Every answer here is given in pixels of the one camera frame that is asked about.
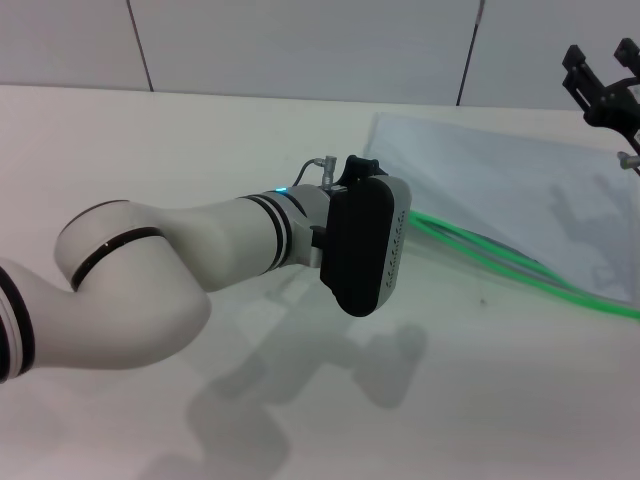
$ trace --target white tabletop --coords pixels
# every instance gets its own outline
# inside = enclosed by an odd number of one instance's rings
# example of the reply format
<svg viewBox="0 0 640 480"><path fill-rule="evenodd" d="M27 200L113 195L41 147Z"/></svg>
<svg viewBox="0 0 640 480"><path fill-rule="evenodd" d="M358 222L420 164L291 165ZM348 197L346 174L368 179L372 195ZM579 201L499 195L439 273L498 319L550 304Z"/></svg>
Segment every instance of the white tabletop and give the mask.
<svg viewBox="0 0 640 480"><path fill-rule="evenodd" d="M575 112L0 87L0 254L64 286L54 241L84 208L192 206L287 184L308 158L361 154L382 111L625 147ZM202 334L160 364L2 385L1 477L640 475L632 321L496 277L417 234L394 295L368 318L341 313L301 267L211 299Z"/></svg>

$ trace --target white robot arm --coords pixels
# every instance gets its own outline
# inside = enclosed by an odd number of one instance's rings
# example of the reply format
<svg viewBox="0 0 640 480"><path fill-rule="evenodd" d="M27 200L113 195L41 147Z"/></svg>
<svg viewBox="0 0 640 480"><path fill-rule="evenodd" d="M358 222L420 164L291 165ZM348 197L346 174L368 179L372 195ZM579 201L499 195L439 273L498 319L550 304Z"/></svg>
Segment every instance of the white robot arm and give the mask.
<svg viewBox="0 0 640 480"><path fill-rule="evenodd" d="M206 292L285 265L319 267L347 313L368 315L395 286L410 193L354 156L324 180L186 210L96 205L56 242L73 292L0 259L0 382L33 367L158 362L202 330Z"/></svg>

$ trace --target black ring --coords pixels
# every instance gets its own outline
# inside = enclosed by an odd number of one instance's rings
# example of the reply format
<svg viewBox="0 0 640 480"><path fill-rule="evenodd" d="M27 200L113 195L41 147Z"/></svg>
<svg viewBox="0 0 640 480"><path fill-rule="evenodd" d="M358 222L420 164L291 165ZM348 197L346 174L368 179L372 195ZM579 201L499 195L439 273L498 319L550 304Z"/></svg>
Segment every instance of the black ring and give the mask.
<svg viewBox="0 0 640 480"><path fill-rule="evenodd" d="M140 240L147 237L164 237L162 231L155 227L142 227L135 230L129 230L116 237L113 237L108 242L103 243L98 249L87 257L87 259L80 264L76 273L71 277L71 288L74 291L78 290L80 284L84 278L89 274L91 269L95 267L100 260L109 255L114 250L125 246L127 243L131 243L134 240Z"/></svg>
<svg viewBox="0 0 640 480"><path fill-rule="evenodd" d="M108 202L102 202L102 203L99 203L98 205L94 205L93 207L89 207L89 208L87 208L86 210L83 210L82 212L80 212L80 213L79 213L78 215L76 215L75 217L73 217L71 220L69 220L69 223L67 223L67 224L64 226L64 228L60 231L60 234L62 234L62 232L64 232L64 231L67 229L67 227L68 227L69 225L71 225L73 222L75 222L77 219L79 219L82 215L84 215L85 213L90 212L91 210L94 210L94 209L96 209L96 208L98 208L98 207L101 207L101 206L103 206L103 205L109 205L110 203L128 202L128 201L129 201L129 200L109 200Z"/></svg>
<svg viewBox="0 0 640 480"><path fill-rule="evenodd" d="M280 195L282 195L283 197L286 197L291 203L293 203L295 205L295 207L300 210L300 213L302 213L305 217L307 216L307 212L304 211L304 208L302 208L302 205L300 204L300 202L298 201L298 199L296 197L294 197L293 195L291 195L290 193L287 192L276 192L275 193L279 193Z"/></svg>
<svg viewBox="0 0 640 480"><path fill-rule="evenodd" d="M273 208L275 208L278 211L278 213L282 217L282 221L284 222L284 230L287 233L287 239L286 239L287 244L284 247L284 255L282 256L282 260L280 260L280 263L278 263L276 268L281 267L282 264L289 258L289 252L291 252L291 241L293 236L291 234L291 224L289 223L289 217L287 217L287 214L285 213L284 209L273 198L270 198L267 195L253 195L253 196L261 198L265 202L269 202L273 206Z"/></svg>
<svg viewBox="0 0 640 480"><path fill-rule="evenodd" d="M16 323L20 330L20 341L22 343L22 365L20 365L19 375L28 372L33 367L36 358L36 341L33 335L33 325L31 325L31 317L29 310L24 303L22 295L16 284L13 283L11 277L5 270L0 267L0 288L4 291L9 300L13 315L16 317Z"/></svg>
<svg viewBox="0 0 640 480"><path fill-rule="evenodd" d="M7 381L10 368L11 352L9 351L9 340L7 339L7 331L4 329L2 318L0 318L0 383Z"/></svg>
<svg viewBox="0 0 640 480"><path fill-rule="evenodd" d="M269 208L269 205L267 205L265 202L263 202L259 198L256 198L256 195L248 195L242 198L246 198L247 200L251 200L252 202L255 202L258 205L260 205L264 209L264 211L267 212L267 214L269 215L269 218L271 218L271 221L273 222L273 227L276 229L276 255L275 257L273 257L273 262L271 262L271 265L269 266L269 268L267 268L267 270L264 272L264 273L267 273L273 270L274 268L276 268L276 263L278 263L278 258L280 258L280 254L282 253L282 227L280 226L278 217L276 217L276 214L273 213L273 210Z"/></svg>

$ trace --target cable connector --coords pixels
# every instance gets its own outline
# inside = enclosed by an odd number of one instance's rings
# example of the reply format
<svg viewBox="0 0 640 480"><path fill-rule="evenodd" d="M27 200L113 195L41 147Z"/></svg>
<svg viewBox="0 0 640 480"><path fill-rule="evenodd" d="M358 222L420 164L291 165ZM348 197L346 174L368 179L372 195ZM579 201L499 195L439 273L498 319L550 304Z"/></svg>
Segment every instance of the cable connector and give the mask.
<svg viewBox="0 0 640 480"><path fill-rule="evenodd" d="M640 167L640 155L631 156L625 152L618 152L618 160L623 170Z"/></svg>
<svg viewBox="0 0 640 480"><path fill-rule="evenodd" d="M322 172L322 183L320 184L321 188L325 191L331 190L331 186L333 185L333 172L336 169L336 161L338 159L336 157L332 157L327 155L324 158L314 158L313 164L324 169Z"/></svg>

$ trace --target transparent plastic sheet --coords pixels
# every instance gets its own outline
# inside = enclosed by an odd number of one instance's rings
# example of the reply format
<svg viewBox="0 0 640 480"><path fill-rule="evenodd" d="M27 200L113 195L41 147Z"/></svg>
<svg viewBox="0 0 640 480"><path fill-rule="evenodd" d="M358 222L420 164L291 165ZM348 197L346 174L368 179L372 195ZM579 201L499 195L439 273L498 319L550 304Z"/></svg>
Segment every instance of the transparent plastic sheet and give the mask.
<svg viewBox="0 0 640 480"><path fill-rule="evenodd" d="M637 304L638 180L613 153L381 114L366 155L408 181L413 210Z"/></svg>
<svg viewBox="0 0 640 480"><path fill-rule="evenodd" d="M445 227L444 222L441 220L428 217L427 215L423 215L415 211L412 211L409 215L409 222L422 233L440 240L449 247L473 258L480 265L504 275L505 277L531 285L532 287L538 288L581 307L590 308L604 313L621 315L640 321L640 310L636 308L629 307L626 304L617 303L609 299L590 295L570 284L567 284L562 279L558 282L556 274L548 269L542 268L541 270L533 272L531 270L527 270L527 267L523 268L524 264L530 261L528 257L520 257L516 261L516 259L513 258L513 251L494 251L492 252L493 255L491 255L491 252L488 252L485 250L485 247L482 247L479 244L481 242L474 242L471 238L468 238L468 240L471 240L470 242L458 241L458 239L455 238L459 233L459 229L457 227L454 227L453 225ZM467 235L465 236L474 237L474 234L467 232Z"/></svg>

